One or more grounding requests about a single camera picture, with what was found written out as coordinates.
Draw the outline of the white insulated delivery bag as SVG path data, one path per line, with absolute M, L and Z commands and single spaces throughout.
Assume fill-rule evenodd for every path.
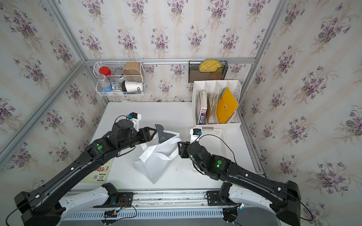
M 156 124 L 158 142 L 152 146 L 141 144 L 143 153 L 133 162 L 133 167 L 155 184 L 166 171 L 178 153 L 180 134 L 165 131 L 164 127 Z

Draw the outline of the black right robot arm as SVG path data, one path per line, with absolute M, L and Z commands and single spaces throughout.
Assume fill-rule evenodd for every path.
M 293 181 L 286 183 L 266 179 L 254 174 L 231 160 L 210 154 L 198 141 L 178 142 L 181 158 L 189 158 L 202 174 L 221 180 L 224 186 L 241 186 L 271 202 L 269 207 L 276 217 L 291 226 L 301 225 L 301 194 Z

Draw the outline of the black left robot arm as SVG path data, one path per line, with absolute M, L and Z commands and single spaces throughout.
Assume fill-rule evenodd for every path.
M 75 185 L 109 160 L 122 156 L 121 151 L 150 142 L 157 130 L 136 129 L 138 120 L 121 119 L 112 130 L 89 144 L 80 156 L 50 181 L 31 192 L 21 192 L 14 198 L 25 226 L 56 226 L 66 217 L 93 206 L 103 205 L 118 192 L 111 183 L 66 197 Z

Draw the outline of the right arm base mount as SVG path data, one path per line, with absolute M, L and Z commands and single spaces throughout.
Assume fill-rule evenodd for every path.
M 233 188 L 239 188 L 239 186 L 229 183 L 223 182 L 221 188 L 219 190 L 209 190 L 206 191 L 204 198 L 207 201 L 208 206 L 236 206 L 243 207 L 244 203 L 235 202 L 231 199 L 231 194 L 236 194 L 236 192 L 232 191 Z

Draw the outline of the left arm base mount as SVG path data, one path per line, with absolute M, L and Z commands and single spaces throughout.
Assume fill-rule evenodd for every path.
M 123 208 L 130 207 L 133 202 L 133 192 L 120 192 L 111 183 L 101 185 L 107 190 L 108 199 L 102 204 L 94 206 L 94 208 Z

